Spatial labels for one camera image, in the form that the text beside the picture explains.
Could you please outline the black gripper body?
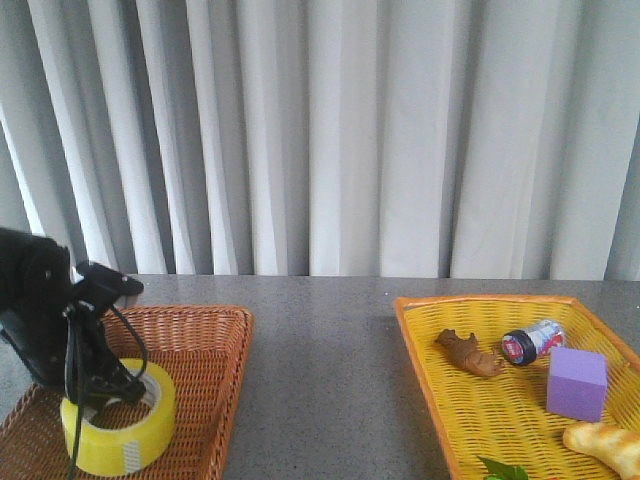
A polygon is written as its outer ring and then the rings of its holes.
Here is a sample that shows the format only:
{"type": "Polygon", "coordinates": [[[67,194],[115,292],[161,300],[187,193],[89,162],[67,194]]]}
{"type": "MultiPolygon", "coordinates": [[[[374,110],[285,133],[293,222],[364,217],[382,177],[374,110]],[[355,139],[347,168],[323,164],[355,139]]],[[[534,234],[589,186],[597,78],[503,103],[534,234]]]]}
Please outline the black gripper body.
{"type": "Polygon", "coordinates": [[[35,381],[65,386],[67,320],[75,301],[69,250],[55,240],[1,229],[2,335],[35,381]]]}

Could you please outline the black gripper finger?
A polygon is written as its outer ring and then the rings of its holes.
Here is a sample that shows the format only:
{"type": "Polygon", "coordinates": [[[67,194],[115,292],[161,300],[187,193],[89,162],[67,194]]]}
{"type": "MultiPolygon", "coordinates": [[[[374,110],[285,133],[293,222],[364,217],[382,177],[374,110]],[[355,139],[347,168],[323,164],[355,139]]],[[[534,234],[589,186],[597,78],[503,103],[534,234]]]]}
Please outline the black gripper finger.
{"type": "Polygon", "coordinates": [[[90,376],[85,401],[90,409],[100,411],[111,400],[135,405],[145,393],[146,387],[141,374],[124,368],[111,371],[111,376],[107,377],[90,376]]]}

